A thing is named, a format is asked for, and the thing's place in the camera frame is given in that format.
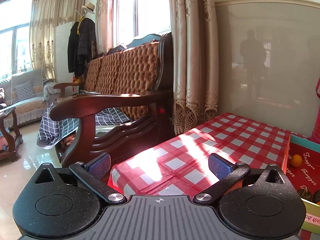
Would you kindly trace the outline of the round orange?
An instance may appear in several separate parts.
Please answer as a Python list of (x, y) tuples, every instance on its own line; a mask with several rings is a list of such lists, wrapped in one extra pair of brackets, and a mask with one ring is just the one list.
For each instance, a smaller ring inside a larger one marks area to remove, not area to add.
[(300, 167), (300, 165), (302, 165), (302, 157), (298, 154), (295, 154), (292, 156), (291, 160), (290, 160), (290, 165), (294, 168)]

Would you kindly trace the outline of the red checkered tablecloth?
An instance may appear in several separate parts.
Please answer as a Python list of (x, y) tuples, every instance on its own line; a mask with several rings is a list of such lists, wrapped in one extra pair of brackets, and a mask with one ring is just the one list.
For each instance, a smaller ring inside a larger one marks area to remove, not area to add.
[(212, 153), (252, 168), (282, 165), (293, 133), (233, 113), (221, 114), (184, 134), (113, 165), (108, 186), (124, 194), (193, 197), (218, 181)]

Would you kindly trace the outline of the navy checkered cloth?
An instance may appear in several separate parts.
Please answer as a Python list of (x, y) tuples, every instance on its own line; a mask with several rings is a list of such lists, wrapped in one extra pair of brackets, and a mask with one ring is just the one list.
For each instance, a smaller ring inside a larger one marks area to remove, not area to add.
[[(55, 104), (52, 103), (44, 113), (37, 134), (37, 146), (47, 150), (54, 147), (63, 138), (77, 131), (79, 127), (79, 119), (77, 118), (53, 121), (49, 113), (54, 105)], [(131, 119), (115, 107), (104, 109), (95, 115), (96, 126), (116, 126), (129, 121), (131, 121)]]

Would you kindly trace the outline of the red lined cardboard box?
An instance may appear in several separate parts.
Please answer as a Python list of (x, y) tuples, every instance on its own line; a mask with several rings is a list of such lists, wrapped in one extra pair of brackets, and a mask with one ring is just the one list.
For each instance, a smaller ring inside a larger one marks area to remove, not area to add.
[[(303, 160), (297, 168), (290, 165), (295, 154)], [(313, 195), (319, 190), (319, 144), (291, 135), (284, 152), (283, 170), (296, 191), (307, 188)], [(319, 205), (304, 199), (302, 201), (306, 217), (299, 236), (301, 239), (319, 239)]]

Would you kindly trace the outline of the wooden sofa with woven back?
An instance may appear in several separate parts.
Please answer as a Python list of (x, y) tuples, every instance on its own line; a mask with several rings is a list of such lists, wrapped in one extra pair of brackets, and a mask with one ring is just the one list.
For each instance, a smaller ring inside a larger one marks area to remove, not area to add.
[[(61, 95), (49, 112), (53, 121), (77, 119), (73, 142), (56, 145), (62, 167), (87, 163), (102, 153), (115, 165), (175, 136), (172, 124), (174, 50), (172, 34), (148, 35), (123, 51), (90, 61), (86, 94)], [(96, 134), (95, 117), (115, 108), (129, 120)]]

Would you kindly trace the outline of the dark wooden side table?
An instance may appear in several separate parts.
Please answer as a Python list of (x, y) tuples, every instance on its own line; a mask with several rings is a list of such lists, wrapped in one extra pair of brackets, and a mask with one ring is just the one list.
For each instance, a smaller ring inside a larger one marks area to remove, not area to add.
[[(16, 107), (7, 107), (1, 112), (1, 160), (9, 159), (11, 162), (18, 161), (20, 155), (18, 153), (19, 146), (23, 143), (22, 135), (17, 125), (17, 115), (15, 112)], [(9, 116), (12, 116), (13, 132), (10, 134), (9, 129), (6, 129), (4, 120)]]

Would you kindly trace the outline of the red thermos flask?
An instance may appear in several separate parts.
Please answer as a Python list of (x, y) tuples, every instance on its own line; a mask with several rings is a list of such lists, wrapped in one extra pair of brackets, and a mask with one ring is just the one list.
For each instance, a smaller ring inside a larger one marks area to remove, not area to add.
[[(318, 79), (318, 82), (315, 88), (316, 95), (320, 99), (320, 93), (318, 91), (319, 86), (320, 86), (320, 78)], [(320, 107), (318, 108), (317, 117), (313, 127), (313, 131), (311, 133), (310, 140), (317, 144), (320, 144)]]

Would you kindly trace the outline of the grey covered sofa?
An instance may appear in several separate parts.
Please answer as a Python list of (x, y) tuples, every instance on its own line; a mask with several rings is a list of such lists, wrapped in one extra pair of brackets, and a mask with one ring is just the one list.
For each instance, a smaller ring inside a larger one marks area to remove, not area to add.
[(60, 96), (56, 82), (44, 79), (35, 69), (1, 80), (1, 104), (15, 107), (19, 126), (40, 120), (47, 108)]

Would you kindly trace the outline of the beige lace curtain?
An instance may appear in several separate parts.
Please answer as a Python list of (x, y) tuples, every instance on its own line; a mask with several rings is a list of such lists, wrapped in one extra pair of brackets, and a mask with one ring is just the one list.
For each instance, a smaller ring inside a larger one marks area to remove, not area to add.
[(169, 0), (176, 135), (217, 115), (219, 39), (214, 0)]

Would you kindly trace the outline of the black coat on rack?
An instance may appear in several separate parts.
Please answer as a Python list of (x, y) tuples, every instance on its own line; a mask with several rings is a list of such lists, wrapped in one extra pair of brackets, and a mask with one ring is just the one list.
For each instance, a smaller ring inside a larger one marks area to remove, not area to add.
[(80, 77), (85, 72), (86, 64), (96, 55), (95, 23), (85, 17), (71, 27), (67, 46), (68, 72)]

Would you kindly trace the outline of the beige straw hat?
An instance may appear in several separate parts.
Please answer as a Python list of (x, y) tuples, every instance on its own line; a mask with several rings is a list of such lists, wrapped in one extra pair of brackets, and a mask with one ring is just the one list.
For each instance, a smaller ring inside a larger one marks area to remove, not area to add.
[(82, 5), (81, 6), (84, 14), (90, 13), (90, 14), (95, 14), (94, 10), (95, 10), (95, 5), (91, 2), (88, 2), (86, 5)]

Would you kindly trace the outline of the far beige curtain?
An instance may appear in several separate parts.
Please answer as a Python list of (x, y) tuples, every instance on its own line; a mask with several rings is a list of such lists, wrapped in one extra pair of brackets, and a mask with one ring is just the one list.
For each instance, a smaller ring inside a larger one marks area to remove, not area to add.
[(45, 79), (55, 78), (55, 28), (80, 20), (85, 0), (32, 0), (29, 23), (31, 66)]

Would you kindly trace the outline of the window with frame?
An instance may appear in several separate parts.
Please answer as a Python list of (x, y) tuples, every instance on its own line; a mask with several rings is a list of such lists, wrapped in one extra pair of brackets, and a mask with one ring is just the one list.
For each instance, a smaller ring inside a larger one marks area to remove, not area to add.
[(112, 44), (171, 30), (169, 0), (112, 0)]

